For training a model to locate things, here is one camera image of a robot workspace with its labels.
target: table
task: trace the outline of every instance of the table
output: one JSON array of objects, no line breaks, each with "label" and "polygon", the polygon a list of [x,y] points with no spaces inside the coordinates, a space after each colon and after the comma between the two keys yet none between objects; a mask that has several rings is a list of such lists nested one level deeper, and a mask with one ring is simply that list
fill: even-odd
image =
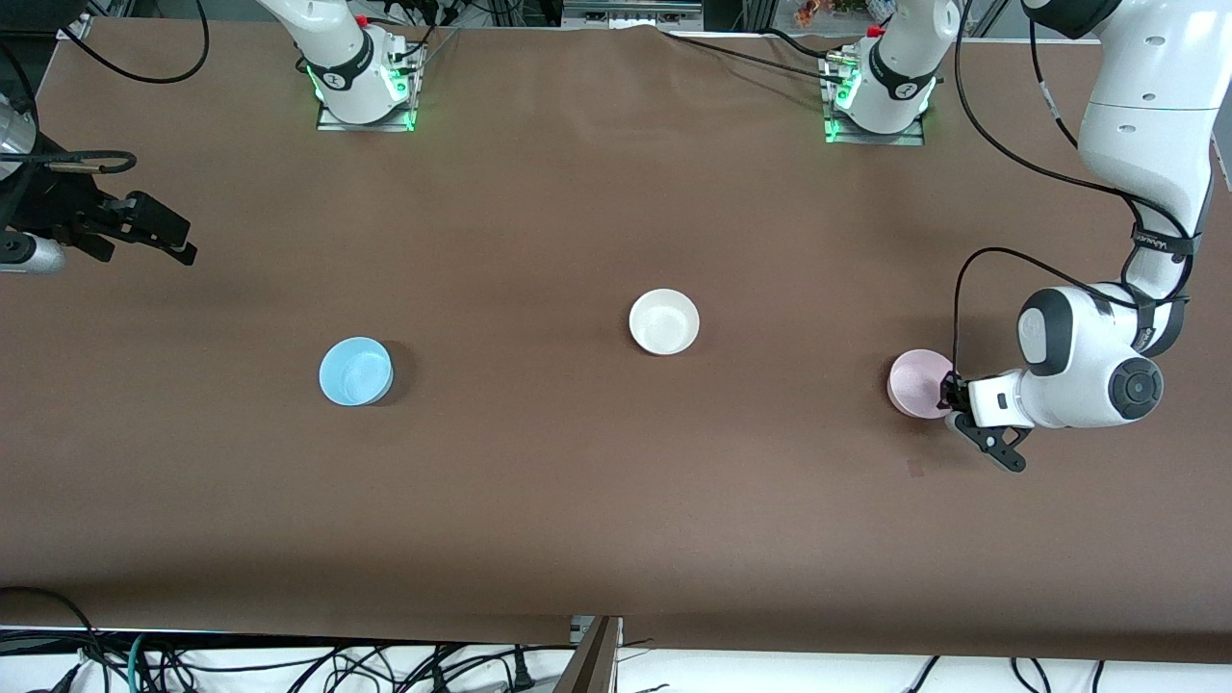
[{"label": "table", "polygon": [[[90,42],[171,74],[197,28]],[[170,86],[54,57],[44,131],[136,152],[101,182],[166,202],[201,250],[4,277],[4,582],[140,628],[559,641],[569,614],[618,613],[676,647],[1232,658],[1227,195],[1161,408],[1040,432],[1008,475],[897,414],[888,364],[947,350],[972,250],[1106,279],[1130,221],[1003,159],[952,84],[923,148],[825,144],[807,78],[649,28],[467,31],[416,132],[318,133],[281,27],[212,35]],[[1077,123],[1098,47],[1044,53]],[[1084,173],[1025,47],[965,64],[1007,144]],[[971,375],[1020,365],[1018,307],[1053,284],[981,263]],[[626,333],[657,286],[702,316],[678,358]],[[382,406],[318,391],[352,334],[394,353]]]}]

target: blue bowl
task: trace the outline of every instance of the blue bowl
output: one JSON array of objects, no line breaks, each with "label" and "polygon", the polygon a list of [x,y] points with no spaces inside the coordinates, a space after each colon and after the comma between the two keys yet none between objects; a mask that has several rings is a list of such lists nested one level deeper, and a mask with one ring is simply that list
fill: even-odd
[{"label": "blue bowl", "polygon": [[376,339],[352,337],[330,349],[320,361],[320,391],[335,404],[371,404],[389,392],[393,364]]}]

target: green led light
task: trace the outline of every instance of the green led light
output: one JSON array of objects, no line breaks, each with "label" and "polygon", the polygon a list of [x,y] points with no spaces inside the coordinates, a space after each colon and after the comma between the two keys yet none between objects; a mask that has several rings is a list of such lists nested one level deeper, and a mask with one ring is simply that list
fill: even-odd
[{"label": "green led light", "polygon": [[317,75],[312,74],[312,70],[308,70],[308,79],[312,80],[312,90],[317,95],[317,100],[324,104],[325,97],[320,95],[320,84],[317,81]]},{"label": "green led light", "polygon": [[403,83],[400,78],[398,78],[393,72],[391,72],[384,65],[382,65],[378,69],[381,72],[381,80],[386,83],[386,89],[389,90],[389,97],[395,101],[400,101],[402,95],[398,92],[405,91],[404,89],[405,83]]},{"label": "green led light", "polygon": [[860,76],[860,70],[851,70],[851,76],[843,80],[843,85],[839,88],[838,96],[835,97],[835,104],[840,109],[850,109],[851,100],[855,99],[855,90],[860,89],[860,83],[864,81]]}]

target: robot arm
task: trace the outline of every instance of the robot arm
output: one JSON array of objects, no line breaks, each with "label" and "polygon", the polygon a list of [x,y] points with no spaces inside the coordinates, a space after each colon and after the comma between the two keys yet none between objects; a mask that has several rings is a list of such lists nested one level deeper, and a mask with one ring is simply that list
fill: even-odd
[{"label": "robot arm", "polygon": [[317,95],[340,121],[368,125],[410,97],[411,51],[402,36],[363,25],[346,0],[256,0],[291,32]]},{"label": "robot arm", "polygon": [[907,129],[936,86],[936,69],[958,35],[958,16],[952,0],[898,0],[885,35],[855,44],[850,96],[835,106],[869,132]]},{"label": "robot arm", "polygon": [[1072,286],[1039,291],[1018,321],[1027,367],[947,383],[947,400],[960,403],[950,427],[1011,471],[1023,460],[1016,440],[1004,441],[1009,429],[1120,425],[1159,402],[1163,379],[1151,358],[1175,342],[1184,321],[1184,301],[1170,298],[1183,295],[1198,250],[1212,189],[1211,128],[1232,79],[1225,0],[1024,5],[1072,38],[1099,36],[1104,65],[1078,150],[1099,178],[1168,215],[1135,202],[1141,223],[1121,280],[1095,285],[1116,302]]},{"label": "robot arm", "polygon": [[38,132],[30,109],[18,111],[4,95],[0,153],[9,155],[0,162],[0,273],[57,273],[64,247],[106,263],[112,240],[156,248],[184,265],[196,259],[187,219],[145,192],[120,200],[99,190],[94,175],[116,171],[65,152]]}]

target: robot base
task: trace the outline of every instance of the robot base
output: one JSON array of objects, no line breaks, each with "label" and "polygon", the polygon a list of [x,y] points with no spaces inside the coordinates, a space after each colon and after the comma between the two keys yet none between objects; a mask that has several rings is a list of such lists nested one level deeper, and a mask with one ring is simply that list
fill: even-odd
[{"label": "robot base", "polygon": [[323,132],[414,132],[415,118],[419,116],[419,92],[424,85],[426,54],[428,48],[420,46],[408,57],[411,73],[407,75],[407,90],[410,95],[383,118],[365,125],[342,122],[322,104],[317,110],[317,129]]},{"label": "robot base", "polygon": [[[818,59],[817,69],[823,75],[838,75],[850,79],[850,68],[835,68],[829,60]],[[834,84],[821,80],[822,85],[822,113],[825,118],[825,142],[844,142],[848,144],[892,144],[906,147],[920,147],[924,144],[924,123],[922,116],[915,116],[907,129],[894,134],[878,134],[869,132],[855,125],[855,121],[841,110],[834,106],[835,101],[843,96],[843,91],[849,89],[846,84]]]}]

